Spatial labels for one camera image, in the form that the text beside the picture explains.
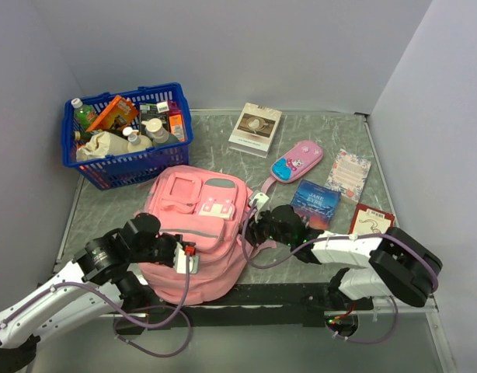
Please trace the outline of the pink student backpack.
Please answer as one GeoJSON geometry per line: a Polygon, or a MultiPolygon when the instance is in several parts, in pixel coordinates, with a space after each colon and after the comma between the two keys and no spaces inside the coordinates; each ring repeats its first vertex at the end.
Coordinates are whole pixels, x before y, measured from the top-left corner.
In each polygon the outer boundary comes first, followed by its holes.
{"type": "Polygon", "coordinates": [[[276,247],[267,241],[258,248],[243,245],[240,227],[248,211],[252,190],[246,183],[224,173],[192,166],[173,166],[162,171],[152,185],[144,211],[161,222],[160,231],[181,235],[196,245],[200,258],[197,272],[183,272],[155,263],[139,268],[148,286],[162,300],[199,305],[226,295],[247,262],[263,249],[276,247]]]}

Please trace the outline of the pink blue pencil case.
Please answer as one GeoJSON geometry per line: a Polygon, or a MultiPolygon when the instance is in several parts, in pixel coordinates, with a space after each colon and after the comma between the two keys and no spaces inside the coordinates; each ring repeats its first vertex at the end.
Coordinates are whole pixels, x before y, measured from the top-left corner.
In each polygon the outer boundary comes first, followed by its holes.
{"type": "Polygon", "coordinates": [[[270,175],[282,183],[292,183],[316,166],[324,156],[313,141],[299,141],[270,168],[270,175]]]}

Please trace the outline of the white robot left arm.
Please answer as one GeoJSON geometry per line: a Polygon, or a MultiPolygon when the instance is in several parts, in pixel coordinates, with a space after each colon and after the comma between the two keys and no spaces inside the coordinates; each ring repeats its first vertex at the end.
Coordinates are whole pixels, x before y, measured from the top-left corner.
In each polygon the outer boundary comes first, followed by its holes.
{"type": "Polygon", "coordinates": [[[183,273],[188,288],[194,245],[160,228],[154,215],[138,214],[89,241],[45,284],[0,311],[0,372],[20,371],[40,344],[103,313],[116,311],[142,326],[132,315],[148,304],[148,292],[133,272],[139,263],[183,273]]]}

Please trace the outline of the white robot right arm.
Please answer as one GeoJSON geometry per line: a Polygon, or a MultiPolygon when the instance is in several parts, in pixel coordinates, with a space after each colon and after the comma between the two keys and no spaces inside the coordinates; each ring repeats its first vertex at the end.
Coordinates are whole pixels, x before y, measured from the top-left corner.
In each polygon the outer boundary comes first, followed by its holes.
{"type": "Polygon", "coordinates": [[[362,298],[394,297],[422,308],[438,289],[441,260],[400,228],[384,233],[336,234],[314,229],[291,205],[260,211],[251,203],[240,233],[243,247],[258,249],[268,242],[288,247],[286,259],[302,263],[335,264],[329,300],[347,309],[362,298]]]}

